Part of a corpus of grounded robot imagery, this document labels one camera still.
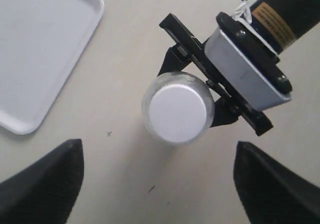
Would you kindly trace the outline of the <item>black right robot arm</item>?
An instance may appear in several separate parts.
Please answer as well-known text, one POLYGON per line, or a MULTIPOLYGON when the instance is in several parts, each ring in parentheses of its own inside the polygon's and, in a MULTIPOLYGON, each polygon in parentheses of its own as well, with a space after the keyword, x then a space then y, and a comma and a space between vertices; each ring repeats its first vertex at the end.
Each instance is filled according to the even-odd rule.
POLYGON ((264 111, 291 100, 292 85, 279 55, 320 20, 320 0, 241 0, 216 16, 217 28, 200 42, 174 15, 160 23, 175 45, 144 104, 147 127, 176 144, 210 127, 243 117, 257 135, 273 125, 264 111))

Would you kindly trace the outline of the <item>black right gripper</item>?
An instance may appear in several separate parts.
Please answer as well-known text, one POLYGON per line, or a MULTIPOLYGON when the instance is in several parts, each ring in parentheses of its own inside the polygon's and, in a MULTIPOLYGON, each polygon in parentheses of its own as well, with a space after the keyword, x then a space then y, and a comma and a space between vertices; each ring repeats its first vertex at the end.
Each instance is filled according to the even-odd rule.
POLYGON ((264 112, 248 105, 209 61, 204 52, 205 45, 200 43, 174 14, 168 14, 159 26, 175 41, 175 45, 167 50, 157 76, 180 72, 191 62, 194 63, 207 78, 206 85, 220 96, 214 102, 214 116, 210 128, 233 124, 240 116, 254 129, 257 136, 273 128, 272 122, 264 112))

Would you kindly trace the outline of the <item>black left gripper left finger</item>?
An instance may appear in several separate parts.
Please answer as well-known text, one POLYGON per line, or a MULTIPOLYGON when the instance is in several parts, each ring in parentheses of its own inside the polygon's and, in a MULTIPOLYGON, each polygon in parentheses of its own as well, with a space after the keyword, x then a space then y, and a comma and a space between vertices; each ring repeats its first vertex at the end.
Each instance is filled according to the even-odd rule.
POLYGON ((81 139, 69 139, 0 184, 2 224, 65 224, 85 173, 81 139))

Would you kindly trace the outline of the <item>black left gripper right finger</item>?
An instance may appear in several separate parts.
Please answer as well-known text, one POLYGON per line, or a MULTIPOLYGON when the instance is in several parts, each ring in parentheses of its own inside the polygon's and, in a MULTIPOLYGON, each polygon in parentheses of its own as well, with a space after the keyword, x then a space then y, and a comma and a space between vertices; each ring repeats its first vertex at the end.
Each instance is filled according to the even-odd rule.
POLYGON ((318 224, 320 189, 250 142, 239 141, 234 185, 252 224, 318 224))

